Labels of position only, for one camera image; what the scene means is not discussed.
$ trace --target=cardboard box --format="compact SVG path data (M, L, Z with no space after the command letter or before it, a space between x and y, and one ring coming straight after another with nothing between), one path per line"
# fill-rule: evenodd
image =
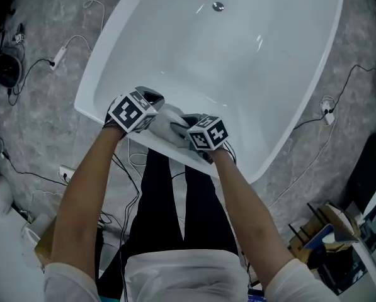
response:
M320 210L322 213L318 211L319 218L313 216L302 227L305 232L303 230L298 232L305 244L297 236L290 241L291 253L303 263L307 263L312 250L321 244L325 246L327 252L340 252L358 242L361 235L356 221L333 204L327 204ZM333 243L323 243L322 238L331 232L334 234Z
M56 218L52 220L34 248L34 253L43 267L51 263L50 256L52 255L52 244L54 242L55 222Z

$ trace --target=gray floor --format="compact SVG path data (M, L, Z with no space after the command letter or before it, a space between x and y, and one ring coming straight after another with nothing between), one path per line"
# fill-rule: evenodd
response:
M100 33L102 9L98 4L83 9L84 1L16 0L17 12L7 21L6 28L13 34L20 22L25 24L26 66L41 57L54 57L75 34L84 35L94 45ZM105 4L108 19L119 0L99 1ZM73 103L88 57L84 42L73 40L55 72L45 64L33 69L14 107L9 106L6 90L0 87L0 134L18 169L57 180L59 165L77 167L87 152L101 127L77 113ZM300 121L319 117L321 98L326 94L338 96L353 64L376 67L375 0L345 0L332 52ZM319 160L270 208L286 240L290 237L287 223L299 224L309 216L306 202L317 205L341 197L365 141L376 131L376 73L354 71L336 114L338 122ZM253 184L265 204L272 204L301 175L328 139L330 129L316 122L291 134L264 176ZM140 150L145 149L132 144L133 153ZM126 162L127 142L119 145L118 151ZM183 166L177 162L172 162L171 167L174 173L183 171ZM64 190L51 182L17 175L2 159L0 172L9 179L15 201L24 209L28 209L31 194L36 189ZM215 183L222 199L219 182ZM186 188L183 176L174 180L174 187L178 213L183 218ZM124 207L134 195L129 179L113 167L104 211L123 220ZM52 213L50 206L53 204L55 208L59 199L37 192L31 210Z

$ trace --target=leg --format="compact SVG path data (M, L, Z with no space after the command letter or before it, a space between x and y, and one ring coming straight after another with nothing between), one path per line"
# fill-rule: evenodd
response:
M142 197L128 242L133 255L183 248L169 159L153 150L147 155Z
M185 248L226 250L238 255L234 234L211 178L190 167L185 171Z
M176 214L171 172L167 157L149 150L142 180L142 197L130 236L97 283L98 294L120 299L122 272L130 256L183 249L183 239Z

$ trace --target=white shirt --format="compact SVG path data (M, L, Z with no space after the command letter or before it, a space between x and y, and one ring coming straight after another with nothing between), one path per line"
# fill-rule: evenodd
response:
M129 258L125 281L129 302L247 302L248 275L238 256L223 250L172 250ZM100 302L95 282L61 263L45 270L46 302ZM307 266L294 259L273 278L268 301L339 301Z

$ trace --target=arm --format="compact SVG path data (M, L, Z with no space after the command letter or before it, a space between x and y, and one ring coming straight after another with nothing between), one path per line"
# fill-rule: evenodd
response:
M97 222L101 214L112 155L121 138L119 128L101 130L77 168L57 214L52 262L77 267L92 279Z
M268 211L225 150L211 153L220 176L225 206L239 245L266 289L278 271L294 257Z

